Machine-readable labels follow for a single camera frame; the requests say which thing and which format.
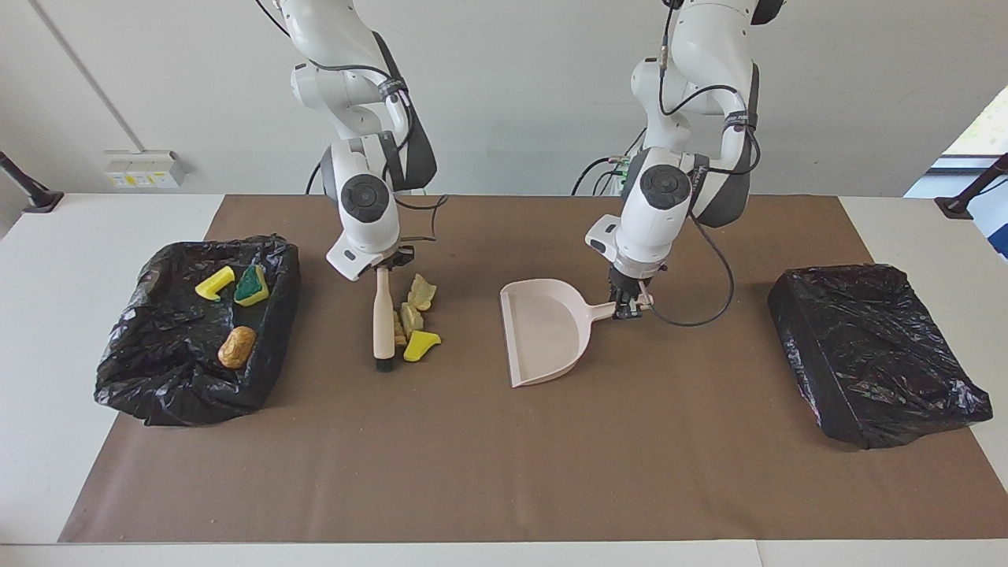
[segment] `yellow debris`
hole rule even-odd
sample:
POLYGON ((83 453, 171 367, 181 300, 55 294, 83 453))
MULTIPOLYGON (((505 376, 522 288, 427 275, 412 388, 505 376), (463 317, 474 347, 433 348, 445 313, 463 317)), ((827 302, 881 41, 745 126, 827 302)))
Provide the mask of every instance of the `yellow debris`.
POLYGON ((406 333, 407 339, 413 335, 413 331, 423 330, 423 316, 408 303, 402 304, 399 308, 399 317, 402 320, 402 330, 406 333))
POLYGON ((402 356, 406 362, 418 362, 434 345, 440 344, 440 337, 424 331, 414 331, 409 339, 409 346, 402 356))
POLYGON ((395 327, 395 346, 406 346, 406 331, 402 329, 402 321, 399 321, 399 314, 392 310, 392 324, 395 327))
POLYGON ((434 301, 434 294, 437 293, 437 286, 432 286, 417 273, 413 276, 413 285, 409 289, 406 302, 416 308, 416 311, 427 311, 431 302, 434 301))
POLYGON ((201 298, 205 300, 210 300, 212 302, 221 301, 221 296, 217 295, 218 292, 224 289, 225 286, 231 284, 235 280, 235 270, 231 269, 230 265, 226 265, 221 269, 217 270, 217 273, 211 275, 210 277, 204 279, 196 287, 196 293, 200 295, 201 298))

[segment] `black garbage bag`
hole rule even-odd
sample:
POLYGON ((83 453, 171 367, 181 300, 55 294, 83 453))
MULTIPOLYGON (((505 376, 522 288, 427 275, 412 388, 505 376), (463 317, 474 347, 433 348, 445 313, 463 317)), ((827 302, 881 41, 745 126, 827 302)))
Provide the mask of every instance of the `black garbage bag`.
POLYGON ((829 437, 896 447, 994 416, 987 392, 892 266, 790 269, 769 306, 801 394, 829 437))
POLYGON ((276 235, 165 246, 141 270, 112 329, 95 401, 148 426, 214 424, 255 412, 280 375, 299 291, 297 247, 276 235), (266 301, 235 304, 234 284, 220 302, 195 292, 224 266, 240 278, 254 263, 265 269, 266 301), (230 370, 217 352, 239 326, 258 338, 246 366, 230 370))

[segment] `wall socket panel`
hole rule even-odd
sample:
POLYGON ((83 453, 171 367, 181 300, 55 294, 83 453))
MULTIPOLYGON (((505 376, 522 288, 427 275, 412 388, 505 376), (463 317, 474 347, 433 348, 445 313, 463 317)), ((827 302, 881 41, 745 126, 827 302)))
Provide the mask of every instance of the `wall socket panel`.
POLYGON ((180 189, 185 179, 173 151, 106 151, 105 156, 105 177, 116 189, 180 189))

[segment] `yellow sponge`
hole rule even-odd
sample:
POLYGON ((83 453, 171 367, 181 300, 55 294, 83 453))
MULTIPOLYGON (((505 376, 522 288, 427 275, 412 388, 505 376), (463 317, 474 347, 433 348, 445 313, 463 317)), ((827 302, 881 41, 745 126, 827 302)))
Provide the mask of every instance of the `yellow sponge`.
POLYGON ((235 303, 242 307, 252 307, 269 298, 269 288, 266 287, 266 273, 259 264, 252 264, 238 280, 235 289, 235 303))
POLYGON ((406 362, 418 362, 431 347, 437 344, 440 344, 439 336, 426 331, 413 331, 412 336, 409 337, 409 346, 406 347, 406 352, 402 357, 406 362))
POLYGON ((225 286, 231 284, 235 280, 235 270, 231 269, 230 265, 226 265, 221 269, 217 270, 217 273, 211 275, 210 277, 204 279, 196 287, 196 293, 200 295, 201 298, 205 300, 210 300, 212 302, 221 301, 221 296, 217 293, 224 289, 225 286))

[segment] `dustpan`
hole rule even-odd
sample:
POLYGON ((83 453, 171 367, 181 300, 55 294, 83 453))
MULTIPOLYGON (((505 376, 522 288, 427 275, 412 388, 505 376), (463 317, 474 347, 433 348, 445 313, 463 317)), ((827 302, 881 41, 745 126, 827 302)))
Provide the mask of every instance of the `dustpan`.
POLYGON ((501 290, 511 386, 562 376, 588 348, 592 323, 612 317, 616 304, 590 306, 558 279, 528 279, 501 290))

